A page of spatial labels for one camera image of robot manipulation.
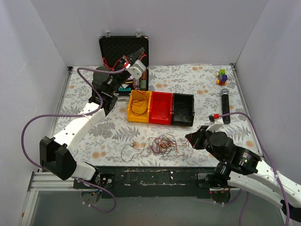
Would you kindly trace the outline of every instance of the black bin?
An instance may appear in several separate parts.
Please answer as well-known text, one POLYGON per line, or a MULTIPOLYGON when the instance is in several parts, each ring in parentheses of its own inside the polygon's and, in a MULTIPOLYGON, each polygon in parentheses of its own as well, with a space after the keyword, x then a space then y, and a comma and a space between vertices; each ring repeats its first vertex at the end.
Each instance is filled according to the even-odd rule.
POLYGON ((194 96, 190 94, 173 94, 172 125, 192 126, 194 119, 194 96))

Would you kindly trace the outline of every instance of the colorful building blocks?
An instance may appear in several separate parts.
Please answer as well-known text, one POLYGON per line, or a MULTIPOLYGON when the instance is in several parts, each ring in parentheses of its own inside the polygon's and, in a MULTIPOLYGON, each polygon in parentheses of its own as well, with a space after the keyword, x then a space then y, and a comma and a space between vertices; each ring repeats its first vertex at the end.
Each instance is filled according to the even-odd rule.
POLYGON ((220 71, 216 73, 216 76, 218 77, 218 79, 216 80, 217 85, 220 85, 220 86, 227 85, 228 77, 227 77, 224 69, 220 69, 220 71))

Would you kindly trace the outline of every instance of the white backdrop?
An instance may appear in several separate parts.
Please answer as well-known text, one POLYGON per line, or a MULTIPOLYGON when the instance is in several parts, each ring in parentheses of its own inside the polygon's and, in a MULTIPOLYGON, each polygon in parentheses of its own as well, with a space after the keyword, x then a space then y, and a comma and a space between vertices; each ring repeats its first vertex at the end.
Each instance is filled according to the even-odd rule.
MULTIPOLYGON (((30 0, 0 0, 0 18, 0 225, 16 226, 37 170, 22 153, 21 131, 33 116, 55 112, 67 67, 30 0)), ((37 162, 52 120, 28 128, 25 146, 37 162)))
POLYGON ((98 37, 150 37, 150 64, 229 64, 268 0, 31 0, 68 66, 99 65, 98 37))
POLYGON ((280 172, 301 184, 301 2, 269 0, 238 62, 261 140, 280 172))

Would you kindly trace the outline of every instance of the gray floor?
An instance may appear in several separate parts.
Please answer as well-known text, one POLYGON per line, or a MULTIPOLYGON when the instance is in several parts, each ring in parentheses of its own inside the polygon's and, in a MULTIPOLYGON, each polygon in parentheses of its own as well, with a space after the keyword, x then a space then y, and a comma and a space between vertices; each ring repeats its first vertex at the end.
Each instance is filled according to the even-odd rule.
MULTIPOLYGON (((118 198, 114 212, 104 214, 82 204, 80 192, 39 192, 32 226, 238 226, 246 193, 221 207, 193 197, 118 198)), ((110 208, 112 200, 98 206, 110 208)), ((282 226, 279 210, 250 194, 243 226, 282 226)))

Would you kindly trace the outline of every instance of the plastic storage bin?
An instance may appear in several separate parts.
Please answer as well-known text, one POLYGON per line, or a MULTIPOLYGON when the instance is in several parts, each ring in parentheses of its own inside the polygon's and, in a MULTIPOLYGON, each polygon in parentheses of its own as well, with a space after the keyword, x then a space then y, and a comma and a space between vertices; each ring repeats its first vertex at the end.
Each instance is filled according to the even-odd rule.
POLYGON ((149 123, 151 91, 132 90, 127 107, 127 120, 149 123))
POLYGON ((194 119, 194 96, 189 94, 173 94, 173 115, 171 124, 192 126, 194 119))
POLYGON ((149 123, 170 125, 173 111, 173 94, 152 92, 149 123))

